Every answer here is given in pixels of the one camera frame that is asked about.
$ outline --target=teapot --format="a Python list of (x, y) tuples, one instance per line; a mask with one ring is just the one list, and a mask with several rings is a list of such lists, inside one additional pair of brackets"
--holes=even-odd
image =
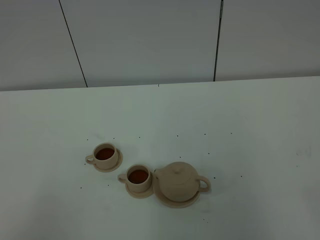
[[(193, 166), (182, 161), (156, 169), (154, 176), (158, 179), (163, 195), (174, 202), (185, 202), (198, 191), (208, 192), (211, 188), (210, 181), (206, 177), (199, 176)], [(201, 187), (200, 181), (205, 182), (206, 187)]]

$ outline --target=brown tea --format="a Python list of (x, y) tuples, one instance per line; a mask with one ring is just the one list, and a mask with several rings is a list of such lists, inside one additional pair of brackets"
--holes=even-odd
[(99, 160), (106, 160), (111, 158), (114, 155), (114, 153), (115, 153), (115, 150), (111, 148), (104, 148), (97, 152), (97, 154), (95, 155), (95, 158)]
[(135, 170), (129, 175), (129, 181), (133, 184), (141, 184), (147, 180), (149, 174), (144, 170)]

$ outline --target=teapot handle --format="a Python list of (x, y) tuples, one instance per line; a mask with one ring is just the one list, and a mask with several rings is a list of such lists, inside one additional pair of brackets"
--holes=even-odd
[(205, 184), (206, 184), (206, 187), (199, 187), (198, 191), (200, 193), (205, 193), (205, 192), (209, 192), (210, 191), (211, 183), (210, 183), (208, 178), (206, 178), (204, 176), (197, 176), (196, 179), (199, 180), (199, 181), (205, 182)]

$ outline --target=beige ceramic cup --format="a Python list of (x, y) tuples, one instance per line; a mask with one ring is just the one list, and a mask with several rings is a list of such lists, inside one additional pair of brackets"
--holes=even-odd
[[(144, 182), (132, 183), (129, 181), (130, 174), (136, 170), (144, 170), (145, 172), (148, 173), (148, 177)], [(141, 165), (141, 164), (133, 165), (133, 166), (129, 167), (129, 169), (126, 171), (125, 174), (118, 175), (118, 181), (123, 184), (126, 184), (128, 190), (132, 193), (135, 193), (135, 194), (144, 193), (147, 190), (152, 189), (152, 187), (151, 187), (152, 179), (153, 179), (153, 176), (152, 176), (150, 170), (145, 165)]]
[[(113, 149), (114, 154), (108, 159), (99, 160), (96, 158), (96, 155), (102, 149)], [(121, 156), (116, 147), (113, 144), (106, 142), (96, 146), (93, 150), (93, 153), (85, 157), (85, 161), (88, 164), (93, 164), (94, 167), (101, 172), (111, 172), (121, 164), (120, 157)]]

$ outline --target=white table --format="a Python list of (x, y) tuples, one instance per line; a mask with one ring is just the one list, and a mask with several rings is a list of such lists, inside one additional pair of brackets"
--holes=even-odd
[[(0, 92), (1, 240), (318, 240), (320, 77)], [(101, 173), (85, 156), (123, 153)], [(192, 206), (130, 197), (133, 164), (192, 164)]]

